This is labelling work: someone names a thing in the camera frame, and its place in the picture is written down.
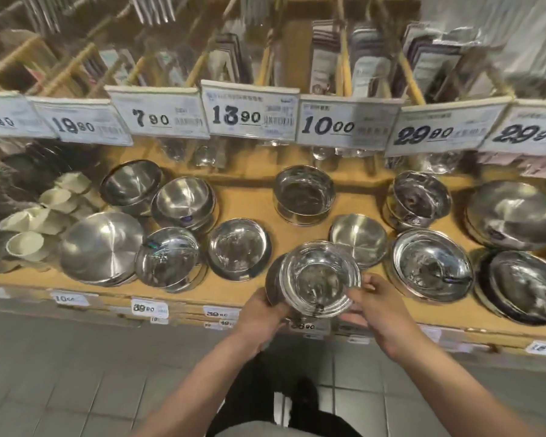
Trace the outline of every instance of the black pants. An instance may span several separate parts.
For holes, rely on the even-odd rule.
[[[274,392],[262,359],[262,354],[259,354],[242,368],[226,395],[225,404],[208,427],[206,437],[214,437],[241,423],[275,423]],[[289,427],[321,437],[362,437],[341,417],[302,405],[292,406]]]

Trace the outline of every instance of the leg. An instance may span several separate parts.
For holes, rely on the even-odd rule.
[[[241,369],[226,395],[224,405],[208,427],[206,437],[214,437],[241,423],[256,420],[275,422],[273,388],[262,359],[262,353],[259,353]]]
[[[298,381],[291,396],[289,427],[320,437],[362,437],[350,424],[337,415],[319,410],[317,388],[309,379]]]

